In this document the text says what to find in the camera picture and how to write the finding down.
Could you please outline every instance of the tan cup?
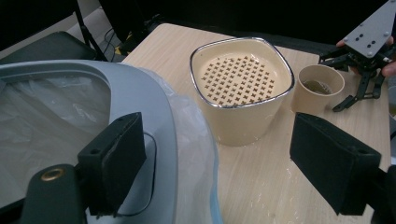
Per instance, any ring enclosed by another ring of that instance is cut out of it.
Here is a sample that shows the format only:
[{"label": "tan cup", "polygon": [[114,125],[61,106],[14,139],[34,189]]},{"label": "tan cup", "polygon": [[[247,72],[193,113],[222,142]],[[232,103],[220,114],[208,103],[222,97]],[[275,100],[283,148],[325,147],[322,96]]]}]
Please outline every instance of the tan cup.
[{"label": "tan cup", "polygon": [[327,105],[332,103],[344,86],[343,76],[335,69],[321,64],[309,65],[298,76],[291,110],[317,115],[329,109]]}]

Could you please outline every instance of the wire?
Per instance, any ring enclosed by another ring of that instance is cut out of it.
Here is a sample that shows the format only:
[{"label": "wire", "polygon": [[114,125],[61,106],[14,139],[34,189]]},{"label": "wire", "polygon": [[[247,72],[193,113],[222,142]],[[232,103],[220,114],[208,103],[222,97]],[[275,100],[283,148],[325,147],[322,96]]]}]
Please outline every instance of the wire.
[{"label": "wire", "polygon": [[114,47],[114,45],[111,44],[111,40],[113,39],[114,34],[115,34],[114,31],[113,31],[113,34],[111,35],[110,39],[107,40],[107,35],[108,35],[111,31],[113,31],[113,28],[110,28],[110,29],[105,33],[105,41],[107,42],[107,45],[106,45],[106,48],[105,48],[105,50],[104,50],[104,53],[106,53],[108,47],[111,45],[111,47],[113,48],[113,56],[111,57],[111,60],[110,60],[110,61],[113,62],[114,56],[116,55],[116,47]]},{"label": "wire", "polygon": [[[143,131],[143,134],[147,135],[148,137],[151,138],[151,140],[154,143],[154,168],[153,168],[153,173],[152,173],[152,186],[151,186],[151,195],[150,195],[150,200],[152,198],[152,194],[154,193],[154,186],[155,186],[155,171],[157,170],[157,142],[155,141],[155,138],[152,134]],[[136,212],[134,214],[120,214],[118,212],[116,212],[113,216],[114,217],[133,217],[133,216],[137,216],[139,214],[141,214],[144,211],[144,209],[142,211]]]}]

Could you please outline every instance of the robotic arm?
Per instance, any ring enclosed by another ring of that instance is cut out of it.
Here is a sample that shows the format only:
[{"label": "robotic arm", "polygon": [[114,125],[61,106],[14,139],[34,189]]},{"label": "robotic arm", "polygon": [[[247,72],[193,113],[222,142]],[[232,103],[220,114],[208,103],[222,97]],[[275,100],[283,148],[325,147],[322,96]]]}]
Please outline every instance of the robotic arm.
[{"label": "robotic arm", "polygon": [[[361,82],[356,95],[349,95],[343,102],[336,105],[332,109],[334,112],[350,108],[360,100],[378,99],[381,96],[381,86],[385,78],[380,70],[392,62],[391,55],[396,52],[395,44],[386,45],[391,36],[395,12],[396,1],[388,0],[344,37],[343,47],[320,55],[320,64],[340,70],[347,70],[349,66],[354,66],[361,74]],[[375,84],[372,91],[367,91],[370,79],[374,79]]]}]

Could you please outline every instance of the cup rim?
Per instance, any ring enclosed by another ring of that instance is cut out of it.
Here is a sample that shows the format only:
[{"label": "cup rim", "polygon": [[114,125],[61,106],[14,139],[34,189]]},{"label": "cup rim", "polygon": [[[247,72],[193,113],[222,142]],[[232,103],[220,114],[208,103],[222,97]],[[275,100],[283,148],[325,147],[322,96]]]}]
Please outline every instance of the cup rim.
[{"label": "cup rim", "polygon": [[[338,91],[336,91],[336,92],[332,92],[332,93],[330,93],[330,94],[322,94],[322,93],[317,93],[317,92],[314,92],[314,91],[309,90],[309,89],[303,84],[303,82],[300,80],[300,74],[301,74],[301,72],[302,72],[305,68],[307,68],[307,67],[314,67],[314,66],[315,66],[315,67],[324,67],[324,68],[332,69],[332,70],[341,78],[341,80],[342,80],[343,85],[342,85],[342,87],[340,88],[340,90],[338,90]],[[330,67],[330,66],[327,66],[327,65],[323,65],[323,64],[311,64],[311,65],[308,65],[307,67],[304,67],[304,68],[300,71],[300,73],[298,74],[298,76],[297,76],[297,79],[298,79],[297,81],[299,82],[300,86],[303,87],[303,89],[304,89],[305,91],[308,91],[308,92],[310,92],[310,93],[312,93],[312,94],[314,94],[314,95],[321,96],[321,97],[331,97],[331,96],[334,96],[334,95],[340,93],[340,92],[344,89],[344,87],[345,87],[345,85],[346,85],[346,81],[345,81],[343,75],[341,75],[341,74],[340,74],[337,70],[335,70],[334,68],[332,68],[332,67]]]}]

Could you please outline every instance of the brass insert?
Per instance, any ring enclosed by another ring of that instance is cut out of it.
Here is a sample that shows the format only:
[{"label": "brass insert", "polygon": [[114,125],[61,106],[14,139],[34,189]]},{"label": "brass insert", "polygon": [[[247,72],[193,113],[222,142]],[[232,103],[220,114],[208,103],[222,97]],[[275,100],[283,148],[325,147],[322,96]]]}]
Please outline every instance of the brass insert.
[{"label": "brass insert", "polygon": [[65,173],[63,168],[54,168],[51,170],[48,170],[46,173],[44,173],[41,176],[42,181],[52,181],[54,179],[57,179],[61,176],[63,176]]}]

